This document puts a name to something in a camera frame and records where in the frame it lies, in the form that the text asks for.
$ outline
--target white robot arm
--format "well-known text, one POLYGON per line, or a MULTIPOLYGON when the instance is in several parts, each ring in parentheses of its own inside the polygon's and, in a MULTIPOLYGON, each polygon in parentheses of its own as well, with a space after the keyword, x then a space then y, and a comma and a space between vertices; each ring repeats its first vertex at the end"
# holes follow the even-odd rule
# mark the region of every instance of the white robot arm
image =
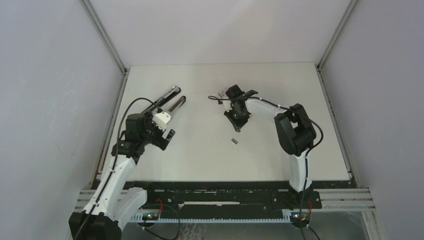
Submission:
POLYGON ((279 143, 289 154, 289 184, 297 193, 307 190, 312 181, 307 174, 310 162, 307 161, 306 154, 313 147, 317 135, 311 122, 304 118, 308 117, 305 109, 300 104, 290 108, 281 107, 253 96, 257 93, 254 90, 244 92, 237 85, 221 91, 219 95, 223 99, 220 103, 225 106, 224 115, 237 132, 248 122, 251 114, 274 120, 279 143), (297 123, 297 126, 292 127, 292 123, 297 123))
MULTIPOLYGON (((275 107, 267 102, 264 102, 260 99, 247 99, 246 100, 246 109, 249 113, 253 115, 258 115, 264 117, 268 120, 273 120, 278 114, 283 114, 287 110, 275 107)), ((288 183, 290 186, 296 190, 296 192, 302 192, 305 178, 306 178, 306 161, 305 155, 307 150, 304 150, 300 156, 294 154, 289 155, 289 164, 290 164, 290 179, 288 183)), ((306 180, 305 189, 309 188, 311 185, 311 177, 308 175, 306 180)))
MULTIPOLYGON (((167 92, 165 98, 159 98, 154 105, 163 105, 180 91, 179 88, 173 87, 167 92)), ((128 190, 125 198, 118 203, 124 184, 136 168, 146 145, 152 144, 162 150, 167 148, 175 131, 171 129, 166 138, 163 138, 163 134, 169 121, 173 118, 173 111, 181 107, 185 101, 186 97, 182 96, 169 110, 158 108, 158 111, 153 113, 155 107, 149 107, 142 113, 127 116, 126 129, 122 131, 121 135, 121 138, 125 136, 125 139, 119 138, 113 146, 112 157, 107 170, 103 172, 104 177, 101 179, 97 190, 82 212, 74 212, 69 218, 69 227, 74 240, 121 239, 125 225, 148 199, 146 190, 133 187, 128 190)))

